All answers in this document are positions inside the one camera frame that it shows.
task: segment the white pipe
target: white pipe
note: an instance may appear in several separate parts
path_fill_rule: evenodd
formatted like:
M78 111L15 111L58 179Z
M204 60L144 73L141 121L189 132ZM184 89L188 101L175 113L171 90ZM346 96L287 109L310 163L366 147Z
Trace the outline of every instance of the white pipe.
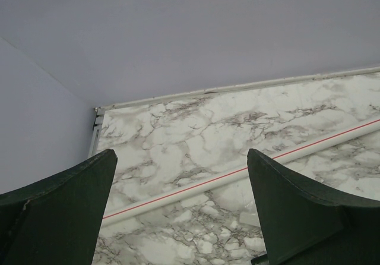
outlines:
M298 158L310 155L323 149L335 146L348 140L360 137L365 134L380 130L380 116L372 119L367 119L356 125L345 128L340 131L334 131L330 134L318 137L312 141L299 144L285 151L278 152L272 158L278 163L284 164ZM149 210L183 200L205 191L217 188L228 183L232 183L248 177L247 168L223 172L218 175L211 176L207 179L199 180L195 183L176 188L169 192L156 195L148 200L139 201L128 205L124 209L119 209L114 212L107 213L103 217L102 227L107 226L122 220L128 219L135 215L145 213Z

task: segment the white wall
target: white wall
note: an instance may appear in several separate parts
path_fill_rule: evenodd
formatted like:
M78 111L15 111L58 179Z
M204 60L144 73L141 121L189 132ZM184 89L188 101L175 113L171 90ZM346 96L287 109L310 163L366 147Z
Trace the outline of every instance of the white wall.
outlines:
M0 0L0 35L93 106L380 65L380 0Z
M0 39L0 194L86 160L94 110Z

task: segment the gray wall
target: gray wall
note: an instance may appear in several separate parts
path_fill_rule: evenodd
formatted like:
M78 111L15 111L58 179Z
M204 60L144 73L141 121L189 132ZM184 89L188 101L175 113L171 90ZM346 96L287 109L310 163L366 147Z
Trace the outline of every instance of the gray wall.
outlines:
M94 110L0 39L0 193L86 160Z
M380 64L380 0L0 0L0 18L93 106Z

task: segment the marble surface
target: marble surface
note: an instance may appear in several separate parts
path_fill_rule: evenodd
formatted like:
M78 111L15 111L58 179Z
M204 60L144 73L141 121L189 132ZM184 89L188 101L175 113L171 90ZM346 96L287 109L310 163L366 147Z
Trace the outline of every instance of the marble surface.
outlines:
M209 94L107 111L98 151L119 162L106 212L380 114L380 74ZM380 200L380 133L288 163L352 194ZM265 251L242 180L100 232L94 264L249 264Z

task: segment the red stripe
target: red stripe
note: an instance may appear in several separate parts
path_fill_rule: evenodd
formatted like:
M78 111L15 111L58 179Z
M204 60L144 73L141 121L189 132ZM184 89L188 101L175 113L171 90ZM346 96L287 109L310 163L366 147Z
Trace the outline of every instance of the red stripe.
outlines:
M302 149L307 148L307 147L309 147L309 146L316 145L316 144L318 144L318 143L321 143L321 142L323 142L323 141L326 141L326 140L332 139L332 138L334 138L334 137L338 137L338 136L340 136L340 135L343 135L343 134L349 133L349 132L351 132L351 131L358 130L359 128L366 127L366 126L368 126L368 125L374 124L374 123L379 122L379 121L380 121L380 119L377 119L376 121L368 122L367 124L363 124L363 125L361 125L361 126L359 126L359 127L355 127L355 128L350 129L350 130L343 131L343 132L341 132L341 133L338 133L338 134L336 134L336 135L333 135L333 136L327 137L327 138L322 139L322 140L319 140L319 141L317 141L317 142L314 142L314 143L311 143L311 144L305 145L305 146L303 146L303 147L300 147L300 148L294 149L294 150L292 150L292 151L289 151L289 152L283 153L283 154L281 154L281 155L278 155L278 156L276 156L276 157L273 157L273 159L276 159L276 158L279 158L279 157L282 157L282 156L285 156L285 155L291 154L291 153L293 153L293 152L296 152L296 151L302 150ZM144 203L144 204L139 204L138 206L130 207L130 208L126 209L126 210L122 210L121 212L117 212L117 213L114 213L114 214L110 214L109 216L105 216L105 217L103 217L103 219L107 219L108 217L116 216L117 214L121 214L121 213L128 212L128 211L130 211L130 210L137 209L138 207L146 206L147 204L151 204L151 203L153 203L153 202L155 202L155 201L159 201L159 200L162 200L162 199L164 199L164 198L168 198L168 197L171 197L171 196L173 196L173 195L176 195L176 194L179 194L179 193L182 193L182 192L185 192L185 191L188 191L188 190L194 189L194 188L196 188L196 187L199 187L199 186L202 186L202 185L208 184L208 183L210 183L210 182L213 182L213 181L216 181L216 180L222 179L222 178L224 178L224 177L227 177L227 176L233 175L233 174L235 174L235 173L239 173L239 172L241 172L241 171L244 171L244 170L247 169L247 168L248 168L248 167L245 167L245 168L242 168L242 169L236 170L236 171L234 171L234 172L231 172L231 173L225 174L225 175L223 175L223 176L220 176L220 177L217 177L217 178L214 178L214 179L211 179L211 180L205 181L205 182L203 182L203 183L200 183L200 184L197 184L197 185L191 186L191 187L189 187L189 188L186 188L186 189L180 190L180 191L178 191L178 192L175 192L175 193L172 193L172 194L169 194L169 195L165 195L165 196L160 197L160 198L157 198L157 199L155 199L155 200L148 201L148 202L146 202L146 203Z

